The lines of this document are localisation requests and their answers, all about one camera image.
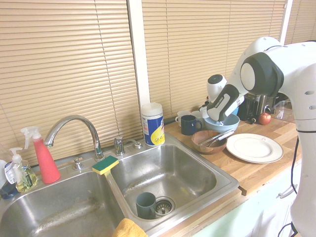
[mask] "chrome faucet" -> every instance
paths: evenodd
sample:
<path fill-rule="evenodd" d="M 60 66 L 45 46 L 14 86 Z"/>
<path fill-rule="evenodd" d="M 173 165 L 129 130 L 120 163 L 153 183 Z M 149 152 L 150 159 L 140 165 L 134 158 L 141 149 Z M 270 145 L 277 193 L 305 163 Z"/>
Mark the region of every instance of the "chrome faucet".
<path fill-rule="evenodd" d="M 133 148 L 135 149 L 140 149 L 143 147 L 143 145 L 140 142 L 135 141 L 134 139 L 127 139 L 125 141 L 125 144 L 127 144 L 128 142 L 133 142 Z M 121 156 L 125 153 L 124 150 L 124 142 L 123 142 L 123 138 L 120 136 L 117 136 L 116 138 L 114 138 L 114 147 L 115 147 L 115 154 L 117 156 Z"/>
<path fill-rule="evenodd" d="M 124 142 L 123 138 L 120 136 L 117 136 L 114 138 L 114 148 L 115 148 L 115 155 L 121 156 L 125 153 L 124 150 Z"/>
<path fill-rule="evenodd" d="M 100 140 L 99 140 L 99 136 L 97 133 L 97 130 L 95 129 L 95 127 L 93 126 L 93 124 L 86 119 L 83 116 L 79 116 L 79 115 L 71 115 L 71 116 L 67 116 L 62 118 L 61 120 L 59 120 L 57 123 L 55 123 L 53 125 L 53 127 L 50 129 L 50 131 L 48 132 L 48 135 L 45 138 L 44 144 L 47 147 L 52 147 L 54 145 L 54 138 L 57 135 L 57 133 L 59 132 L 59 130 L 68 122 L 72 121 L 72 120 L 79 120 L 82 121 L 90 130 L 91 135 L 92 135 L 92 139 L 93 139 L 93 146 L 94 146 L 94 150 L 95 150 L 95 154 L 96 154 L 96 161 L 101 161 L 104 159 L 104 155 L 102 153 L 102 149 L 101 149 L 101 144 L 100 144 Z"/>

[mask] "beige blinds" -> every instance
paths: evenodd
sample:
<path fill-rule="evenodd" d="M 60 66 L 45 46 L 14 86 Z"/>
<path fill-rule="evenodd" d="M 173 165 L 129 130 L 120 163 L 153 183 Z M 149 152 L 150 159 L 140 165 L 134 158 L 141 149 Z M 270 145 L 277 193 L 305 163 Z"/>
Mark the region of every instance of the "beige blinds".
<path fill-rule="evenodd" d="M 81 115 L 102 146 L 142 136 L 125 0 L 7 0 L 0 3 L 0 142 L 24 147 L 25 126 L 45 138 L 61 118 Z M 55 159 L 93 150 L 80 121 L 66 124 Z M 33 144 L 22 157 L 37 163 Z"/>
<path fill-rule="evenodd" d="M 316 40 L 316 1 L 293 0 L 285 44 Z"/>
<path fill-rule="evenodd" d="M 201 106 L 207 79 L 228 78 L 255 39 L 278 39 L 284 2 L 143 0 L 150 98 L 164 117 Z"/>

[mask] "sponge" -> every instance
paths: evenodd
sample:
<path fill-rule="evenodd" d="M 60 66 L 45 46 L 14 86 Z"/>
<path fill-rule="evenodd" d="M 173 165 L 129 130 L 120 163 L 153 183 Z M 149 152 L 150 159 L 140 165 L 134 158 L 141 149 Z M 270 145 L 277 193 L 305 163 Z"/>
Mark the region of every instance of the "sponge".
<path fill-rule="evenodd" d="M 97 174 L 104 174 L 119 163 L 119 160 L 113 156 L 108 156 L 104 160 L 98 162 L 92 167 L 92 170 Z"/>

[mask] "sink basin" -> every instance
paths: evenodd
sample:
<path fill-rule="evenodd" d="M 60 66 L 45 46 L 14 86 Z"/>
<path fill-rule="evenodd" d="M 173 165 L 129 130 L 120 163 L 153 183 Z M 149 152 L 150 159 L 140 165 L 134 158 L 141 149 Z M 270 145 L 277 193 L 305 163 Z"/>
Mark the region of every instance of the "sink basin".
<path fill-rule="evenodd" d="M 210 169 L 172 145 L 123 159 L 111 173 L 135 215 L 135 200 L 143 192 L 153 193 L 156 198 L 168 197 L 180 208 L 211 191 L 217 183 Z"/>
<path fill-rule="evenodd" d="M 0 236 L 110 237 L 125 217 L 157 237 L 239 185 L 168 133 L 161 146 L 129 145 L 125 151 L 123 156 L 116 156 L 115 150 L 104 152 L 119 159 L 106 176 L 92 171 L 93 151 L 79 155 L 82 170 L 65 165 L 57 182 L 45 185 L 39 177 L 26 193 L 0 199 Z M 157 203 L 167 205 L 167 214 L 158 210 L 156 219 L 139 218 L 135 201 L 142 192 L 153 193 Z"/>
<path fill-rule="evenodd" d="M 1 237 L 110 237 L 124 218 L 105 176 L 94 172 L 18 195 L 2 208 Z"/>
<path fill-rule="evenodd" d="M 128 217 L 149 236 L 158 236 L 181 221 L 220 199 L 239 185 L 238 181 L 207 159 L 171 136 L 159 147 L 145 146 L 124 155 L 108 175 L 116 189 L 119 203 L 124 203 Z M 167 206 L 156 219 L 137 217 L 136 198 L 153 193 L 157 202 Z"/>

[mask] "dish soap bottle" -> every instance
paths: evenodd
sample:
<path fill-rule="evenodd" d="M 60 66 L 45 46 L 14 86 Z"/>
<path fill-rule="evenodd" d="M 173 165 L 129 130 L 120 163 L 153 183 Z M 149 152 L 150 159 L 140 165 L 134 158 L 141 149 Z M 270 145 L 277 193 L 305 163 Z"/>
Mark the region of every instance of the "dish soap bottle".
<path fill-rule="evenodd" d="M 51 156 L 49 149 L 45 146 L 44 140 L 39 133 L 39 127 L 25 127 L 21 129 L 25 135 L 25 147 L 29 147 L 29 139 L 33 138 L 36 156 L 39 161 L 39 169 L 45 184 L 51 184 L 60 178 L 60 172 Z"/>
<path fill-rule="evenodd" d="M 38 183 L 38 179 L 32 171 L 29 163 L 26 160 L 22 160 L 22 157 L 16 153 L 18 150 L 22 150 L 20 147 L 11 148 L 13 153 L 13 171 L 16 180 L 16 189 L 21 193 Z"/>

